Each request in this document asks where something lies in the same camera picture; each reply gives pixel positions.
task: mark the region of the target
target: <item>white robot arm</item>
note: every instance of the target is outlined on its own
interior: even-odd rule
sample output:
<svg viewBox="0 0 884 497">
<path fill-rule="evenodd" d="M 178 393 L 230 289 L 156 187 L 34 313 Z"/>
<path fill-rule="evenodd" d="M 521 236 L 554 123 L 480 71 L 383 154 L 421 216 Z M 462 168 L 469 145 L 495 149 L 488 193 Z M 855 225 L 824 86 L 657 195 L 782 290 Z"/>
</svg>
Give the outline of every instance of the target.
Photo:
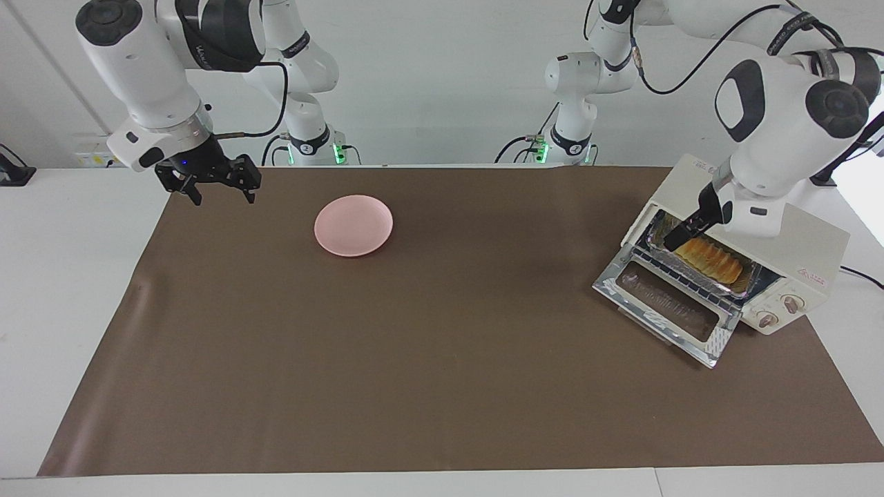
<svg viewBox="0 0 884 497">
<path fill-rule="evenodd" d="M 77 14 L 80 44 L 128 120 L 108 139 L 135 171 L 155 166 L 164 187 L 197 205 L 198 183 L 255 200 L 261 173 L 225 157 L 185 68 L 244 73 L 261 63 L 260 0 L 91 0 Z"/>
<path fill-rule="evenodd" d="M 325 122 L 322 107 L 311 95 L 338 85 L 337 63 L 311 39 L 294 0 L 264 0 L 262 11 L 269 45 L 264 60 L 285 64 L 289 73 L 285 122 L 294 163 L 341 164 L 341 159 L 346 159 L 340 150 L 343 134 Z M 273 68 L 259 66 L 244 77 L 249 85 L 281 104 L 284 89 Z"/>
<path fill-rule="evenodd" d="M 561 101 L 545 134 L 550 161 L 576 164 L 585 157 L 597 116 L 590 95 L 624 91 L 644 77 L 631 25 L 675 24 L 709 39 L 728 34 L 778 56 L 745 60 L 721 84 L 715 108 L 738 147 L 700 196 L 700 210 L 668 239 L 673 249 L 719 223 L 777 235 L 786 195 L 855 141 L 880 89 L 880 69 L 867 51 L 838 46 L 831 33 L 811 29 L 819 25 L 815 18 L 790 4 L 600 0 L 598 9 L 589 35 L 595 51 L 567 54 L 547 67 L 547 85 Z"/>
</svg>

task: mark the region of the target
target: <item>bread roll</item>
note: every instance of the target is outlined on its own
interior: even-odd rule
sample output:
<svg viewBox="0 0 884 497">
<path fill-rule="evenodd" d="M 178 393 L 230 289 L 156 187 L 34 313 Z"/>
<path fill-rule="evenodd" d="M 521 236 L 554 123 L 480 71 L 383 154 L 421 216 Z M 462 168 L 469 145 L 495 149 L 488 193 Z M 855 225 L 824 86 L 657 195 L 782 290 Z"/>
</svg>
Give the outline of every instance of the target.
<svg viewBox="0 0 884 497">
<path fill-rule="evenodd" d="M 743 265 L 728 252 L 708 241 L 693 238 L 680 246 L 675 254 L 705 276 L 731 285 L 743 273 Z"/>
</svg>

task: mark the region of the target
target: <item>black cable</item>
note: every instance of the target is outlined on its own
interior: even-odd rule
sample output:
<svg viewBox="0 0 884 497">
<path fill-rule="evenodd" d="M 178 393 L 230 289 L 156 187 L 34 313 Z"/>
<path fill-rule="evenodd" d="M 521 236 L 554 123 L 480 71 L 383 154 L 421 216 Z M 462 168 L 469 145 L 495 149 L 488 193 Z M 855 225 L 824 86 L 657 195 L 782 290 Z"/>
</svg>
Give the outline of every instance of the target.
<svg viewBox="0 0 884 497">
<path fill-rule="evenodd" d="M 590 36 L 586 34 L 586 28 L 590 26 L 590 14 L 592 13 L 592 5 L 596 3 L 596 0 L 590 0 L 590 5 L 586 7 L 586 17 L 583 18 L 583 39 L 587 42 L 590 40 Z"/>
<path fill-rule="evenodd" d="M 264 136 L 270 136 L 274 132 L 276 132 L 279 125 L 282 124 L 282 119 L 286 116 L 286 102 L 288 101 L 288 69 L 286 65 L 281 62 L 262 62 L 258 65 L 271 66 L 275 65 L 277 67 L 282 68 L 283 75 L 283 90 L 282 90 L 282 105 L 279 107 L 279 117 L 277 118 L 277 122 L 273 127 L 263 133 L 224 133 L 224 134 L 216 134 L 215 138 L 219 140 L 226 140 L 228 138 L 263 138 Z"/>
<path fill-rule="evenodd" d="M 528 160 L 528 157 L 531 156 L 531 153 L 534 153 L 534 152 L 537 152 L 537 149 L 533 149 L 532 147 L 528 147 L 525 150 L 519 152 L 518 154 L 515 154 L 515 160 L 513 160 L 513 164 L 519 162 L 519 157 L 521 157 L 522 154 L 525 154 L 525 158 L 522 160 L 522 163 L 524 164 Z"/>
<path fill-rule="evenodd" d="M 860 157 L 864 156 L 865 154 L 869 153 L 870 150 L 877 147 L 882 141 L 884 141 L 884 134 L 878 140 L 876 140 L 875 143 L 873 143 L 869 148 L 863 150 L 861 153 L 859 153 L 853 157 L 844 159 L 844 162 L 850 162 L 853 159 L 860 158 Z"/>
<path fill-rule="evenodd" d="M 877 279 L 872 278 L 871 276 L 869 276 L 868 274 L 865 274 L 864 272 L 860 272 L 860 271 L 857 271 L 857 270 L 855 270 L 855 269 L 851 269 L 851 268 L 849 268 L 849 267 L 847 267 L 847 266 L 841 266 L 841 269 L 842 269 L 842 271 L 849 272 L 850 274 L 855 274 L 855 275 L 857 275 L 857 276 L 860 277 L 860 278 L 868 279 L 869 281 L 871 281 L 872 283 L 874 283 L 875 285 L 877 285 L 878 288 L 880 288 L 881 290 L 884 290 L 884 283 L 881 283 L 881 282 L 878 281 Z"/>
<path fill-rule="evenodd" d="M 273 167 L 276 167 L 276 154 L 280 150 L 287 152 L 288 147 L 276 147 L 275 149 L 273 149 L 273 153 L 271 154 L 271 164 L 273 165 Z"/>
<path fill-rule="evenodd" d="M 344 145 L 341 148 L 344 150 L 350 150 L 350 149 L 355 150 L 356 151 L 356 158 L 359 159 L 359 165 L 362 165 L 362 154 L 359 153 L 358 148 L 354 147 L 353 145 Z"/>
<path fill-rule="evenodd" d="M 801 12 L 805 12 L 804 9 L 802 9 L 798 4 L 796 4 L 792 0 L 786 0 L 786 3 L 791 5 L 794 8 L 798 9 Z M 816 28 L 817 31 L 819 31 L 823 36 L 825 36 L 826 39 L 829 40 L 835 47 L 841 48 L 844 46 L 844 40 L 841 38 L 841 35 L 838 34 L 838 32 L 835 31 L 834 28 L 832 28 L 828 24 L 817 20 L 812 25 L 814 28 Z"/>
<path fill-rule="evenodd" d="M 264 147 L 264 153 L 261 156 L 261 163 L 259 165 L 267 165 L 267 156 L 270 154 L 271 147 L 273 146 L 273 143 L 276 142 L 276 140 L 282 140 L 282 136 L 279 136 L 277 134 L 273 138 L 270 138 L 269 141 L 267 141 L 267 146 Z"/>
<path fill-rule="evenodd" d="M 503 155 L 507 153 L 507 150 L 509 150 L 510 147 L 512 147 L 513 145 L 515 145 L 519 141 L 530 141 L 530 140 L 531 140 L 530 136 L 520 136 L 520 137 L 512 140 L 511 142 L 507 143 L 507 145 L 500 151 L 497 158 L 494 159 L 494 164 L 498 164 L 500 162 L 500 158 L 503 157 Z"/>
<path fill-rule="evenodd" d="M 25 161 L 23 161 L 23 160 L 21 159 L 21 157 L 19 157 L 19 154 L 13 152 L 12 149 L 10 149 L 9 147 L 7 147 L 6 145 L 3 145 L 2 143 L 0 143 L 0 149 L 4 149 L 4 150 L 6 150 L 7 152 L 11 153 L 13 157 L 15 157 L 16 159 L 19 160 L 19 162 L 21 162 L 21 165 L 22 165 L 23 167 L 27 167 L 27 163 L 26 163 Z"/>
<path fill-rule="evenodd" d="M 590 147 L 590 149 L 596 150 L 596 156 L 592 158 L 592 165 L 595 165 L 596 161 L 598 160 L 598 153 L 599 153 L 599 151 L 601 151 L 601 149 L 598 147 L 598 145 L 593 145 Z"/>
<path fill-rule="evenodd" d="M 732 35 L 736 31 L 736 29 L 738 27 L 742 26 L 743 23 L 745 23 L 747 20 L 752 19 L 753 17 L 759 15 L 763 11 L 771 11 L 773 9 L 779 9 L 781 7 L 780 4 L 765 5 L 763 7 L 758 7 L 754 11 L 749 12 L 748 14 L 743 16 L 742 19 L 738 20 L 736 22 L 736 24 L 734 24 L 727 32 L 725 32 L 725 34 L 723 34 L 721 36 L 721 38 L 713 45 L 713 47 L 711 49 L 709 49 L 708 52 L 706 52 L 706 55 L 702 59 L 700 59 L 700 62 L 697 63 L 697 66 L 695 66 L 694 69 L 690 73 L 688 73 L 687 76 L 685 76 L 685 78 L 682 80 L 681 83 L 675 85 L 674 87 L 672 87 L 668 90 L 658 90 L 658 89 L 654 88 L 653 86 L 651 86 L 651 83 L 649 83 L 647 78 L 645 78 L 645 76 L 644 76 L 644 68 L 642 67 L 641 50 L 638 48 L 638 41 L 636 40 L 636 28 L 635 28 L 635 26 L 636 26 L 636 9 L 635 9 L 635 7 L 637 5 L 638 5 L 638 1 L 633 2 L 632 14 L 629 16 L 629 39 L 632 43 L 632 47 L 635 49 L 635 52 L 636 52 L 635 54 L 632 55 L 632 57 L 636 60 L 636 67 L 638 68 L 638 75 L 639 75 L 639 77 L 641 77 L 642 82 L 652 93 L 655 93 L 657 95 L 669 95 L 669 94 L 675 93 L 676 91 L 681 89 L 685 85 L 685 83 L 687 83 L 691 78 L 693 78 L 695 74 L 697 74 L 697 71 L 699 71 L 700 68 L 703 67 L 703 65 L 706 63 L 706 61 L 709 60 L 709 57 L 711 57 L 713 55 L 715 50 L 717 50 L 721 46 L 721 44 L 727 40 L 728 36 Z"/>
<path fill-rule="evenodd" d="M 838 32 L 835 31 L 833 27 L 829 26 L 825 22 L 818 22 L 817 21 L 816 28 L 817 29 L 824 29 L 824 30 L 826 30 L 826 32 L 830 33 L 832 35 L 832 38 L 829 38 L 828 36 L 826 36 L 826 38 L 829 38 L 829 41 L 832 42 L 832 44 L 835 47 L 839 47 L 839 46 L 843 47 L 844 46 L 844 39 L 841 38 L 841 35 L 838 34 Z"/>
</svg>

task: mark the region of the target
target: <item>brown table mat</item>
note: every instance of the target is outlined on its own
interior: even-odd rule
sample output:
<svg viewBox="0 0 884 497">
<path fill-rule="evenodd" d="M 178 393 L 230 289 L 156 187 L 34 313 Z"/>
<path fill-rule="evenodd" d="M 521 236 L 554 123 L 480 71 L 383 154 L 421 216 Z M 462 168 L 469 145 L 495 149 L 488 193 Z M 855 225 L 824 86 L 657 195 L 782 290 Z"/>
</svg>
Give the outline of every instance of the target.
<svg viewBox="0 0 884 497">
<path fill-rule="evenodd" d="M 806 319 L 709 371 L 591 282 L 668 169 L 265 170 L 175 195 L 41 476 L 884 461 Z M 392 238 L 325 253 L 329 201 Z"/>
</svg>

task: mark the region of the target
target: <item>oven label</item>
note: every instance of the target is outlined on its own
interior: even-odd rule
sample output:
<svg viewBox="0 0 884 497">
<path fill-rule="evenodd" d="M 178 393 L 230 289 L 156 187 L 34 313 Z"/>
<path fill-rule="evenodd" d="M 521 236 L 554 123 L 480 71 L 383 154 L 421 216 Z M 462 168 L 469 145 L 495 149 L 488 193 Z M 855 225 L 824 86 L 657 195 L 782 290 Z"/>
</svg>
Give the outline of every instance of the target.
<svg viewBox="0 0 884 497">
<path fill-rule="evenodd" d="M 826 281 L 825 278 L 813 272 L 807 271 L 807 268 L 798 268 L 798 274 L 800 274 L 804 279 L 810 281 L 811 283 L 816 283 L 823 288 L 828 287 L 828 281 Z"/>
<path fill-rule="evenodd" d="M 715 167 L 714 165 L 711 165 L 711 164 L 709 164 L 709 163 L 707 163 L 707 162 L 703 162 L 703 161 L 701 161 L 700 159 L 694 159 L 694 165 L 695 165 L 697 168 L 702 169 L 703 171 L 708 172 L 709 174 L 715 174 L 715 172 L 718 171 L 718 168 L 717 168 L 717 167 Z"/>
</svg>

